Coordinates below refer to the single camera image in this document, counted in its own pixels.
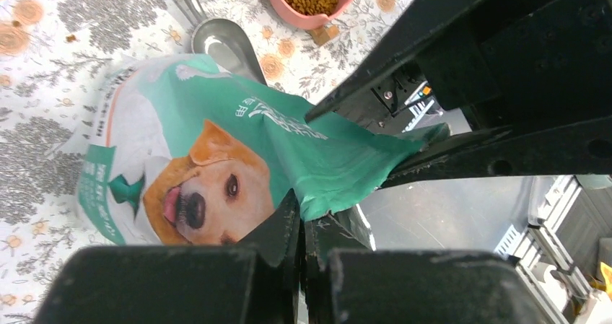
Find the floral table mat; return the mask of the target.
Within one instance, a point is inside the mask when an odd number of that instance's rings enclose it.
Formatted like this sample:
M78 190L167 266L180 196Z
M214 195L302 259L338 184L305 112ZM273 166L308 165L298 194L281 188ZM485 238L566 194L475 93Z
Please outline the floral table mat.
M1 0L1 321L31 323L64 261L104 237L75 222L98 87L124 61L186 52L180 0ZM266 81L318 102L413 0L354 0L317 46L268 0L200 0L238 23Z

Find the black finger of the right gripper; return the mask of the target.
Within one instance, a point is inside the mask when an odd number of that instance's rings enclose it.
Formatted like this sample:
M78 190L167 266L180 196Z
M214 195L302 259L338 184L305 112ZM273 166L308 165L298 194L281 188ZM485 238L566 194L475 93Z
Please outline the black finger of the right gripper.
M318 119L378 84L483 1L413 0L354 72L305 114L305 121Z
M538 175L611 174L611 117L557 126L505 126L461 133L400 163L381 185Z

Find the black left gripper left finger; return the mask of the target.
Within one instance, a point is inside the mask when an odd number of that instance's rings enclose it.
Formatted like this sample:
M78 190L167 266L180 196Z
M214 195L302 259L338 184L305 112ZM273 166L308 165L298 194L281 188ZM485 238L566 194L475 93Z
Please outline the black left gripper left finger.
M234 245L81 249L35 322L295 323L299 228L299 205L288 192Z

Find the grey plastic scoop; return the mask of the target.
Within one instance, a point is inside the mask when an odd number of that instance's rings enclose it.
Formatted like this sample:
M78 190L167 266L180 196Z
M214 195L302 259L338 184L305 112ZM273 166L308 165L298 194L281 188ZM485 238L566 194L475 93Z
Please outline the grey plastic scoop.
M230 72L267 84L252 43L241 26L229 19L208 17L199 0L175 4L193 26L191 52L205 53Z

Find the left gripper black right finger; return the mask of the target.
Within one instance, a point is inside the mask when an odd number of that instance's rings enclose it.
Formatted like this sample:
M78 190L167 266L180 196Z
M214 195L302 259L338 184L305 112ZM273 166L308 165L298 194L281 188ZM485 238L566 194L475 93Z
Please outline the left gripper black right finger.
M474 250L366 248L332 216L305 223L311 323L544 323L507 260Z

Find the green dog food bag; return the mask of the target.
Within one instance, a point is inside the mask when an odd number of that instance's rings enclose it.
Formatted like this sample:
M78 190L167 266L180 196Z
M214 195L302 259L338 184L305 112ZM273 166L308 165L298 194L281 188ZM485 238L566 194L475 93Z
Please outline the green dog food bag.
M77 216L118 245L233 244L294 191L305 221L350 211L446 124L372 133L204 54L130 61L100 88Z

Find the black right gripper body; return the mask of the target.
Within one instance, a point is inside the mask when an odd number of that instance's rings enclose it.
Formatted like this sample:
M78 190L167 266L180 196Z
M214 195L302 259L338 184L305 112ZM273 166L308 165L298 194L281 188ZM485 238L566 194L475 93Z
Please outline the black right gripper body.
M611 0L485 0L355 94L354 120L399 131L422 82L474 129L611 117Z

